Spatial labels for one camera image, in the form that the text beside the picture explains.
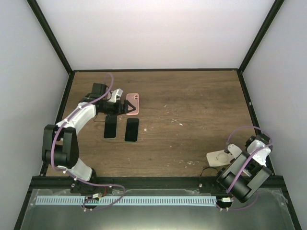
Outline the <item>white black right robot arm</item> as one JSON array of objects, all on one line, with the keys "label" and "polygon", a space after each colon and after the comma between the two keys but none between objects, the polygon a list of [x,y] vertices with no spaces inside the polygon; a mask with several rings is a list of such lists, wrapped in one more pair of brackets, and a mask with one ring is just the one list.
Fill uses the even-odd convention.
[{"label": "white black right robot arm", "polygon": [[231,193],[244,203],[272,174],[266,165],[267,157],[272,151],[272,140],[265,134],[259,134],[246,141],[244,150],[228,144],[227,151],[234,158],[229,166],[218,172],[213,187],[216,192]]}]

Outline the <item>black screen smartphone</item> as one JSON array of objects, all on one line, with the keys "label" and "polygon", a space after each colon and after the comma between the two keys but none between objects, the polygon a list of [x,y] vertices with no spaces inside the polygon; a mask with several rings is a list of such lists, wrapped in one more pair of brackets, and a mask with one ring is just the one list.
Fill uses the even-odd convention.
[{"label": "black screen smartphone", "polygon": [[104,138],[114,139],[117,136],[117,116],[107,115],[105,118]]},{"label": "black screen smartphone", "polygon": [[126,142],[137,142],[139,131],[139,119],[128,118],[126,123],[125,138]]}]

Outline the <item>beige phone case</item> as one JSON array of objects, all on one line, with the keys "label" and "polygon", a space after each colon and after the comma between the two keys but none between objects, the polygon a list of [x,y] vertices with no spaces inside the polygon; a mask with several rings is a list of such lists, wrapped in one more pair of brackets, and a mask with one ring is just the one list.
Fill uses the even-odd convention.
[{"label": "beige phone case", "polygon": [[206,155],[210,167],[221,167],[229,165],[234,158],[231,153],[226,153],[224,150],[209,152]]}]

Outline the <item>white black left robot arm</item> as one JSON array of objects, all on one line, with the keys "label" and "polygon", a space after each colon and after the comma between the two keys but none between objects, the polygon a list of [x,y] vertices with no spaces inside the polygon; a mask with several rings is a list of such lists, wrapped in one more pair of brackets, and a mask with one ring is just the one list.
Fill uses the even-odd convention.
[{"label": "white black left robot arm", "polygon": [[94,83],[92,91],[85,95],[77,107],[62,121],[44,128],[42,160],[54,170],[69,173],[75,180],[82,180],[81,188],[94,193],[98,188],[96,172],[80,159],[77,136],[94,117],[105,114],[104,138],[117,136],[119,115],[138,115],[139,94],[128,93],[121,100],[122,89],[111,90],[110,86]]}]

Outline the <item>pink phone case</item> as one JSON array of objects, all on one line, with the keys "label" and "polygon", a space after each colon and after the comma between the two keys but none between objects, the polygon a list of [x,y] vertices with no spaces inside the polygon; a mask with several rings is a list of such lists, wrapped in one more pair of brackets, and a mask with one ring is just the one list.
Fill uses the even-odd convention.
[{"label": "pink phone case", "polygon": [[126,95],[126,100],[130,101],[137,109],[137,115],[139,114],[139,94],[138,93],[128,93]]}]

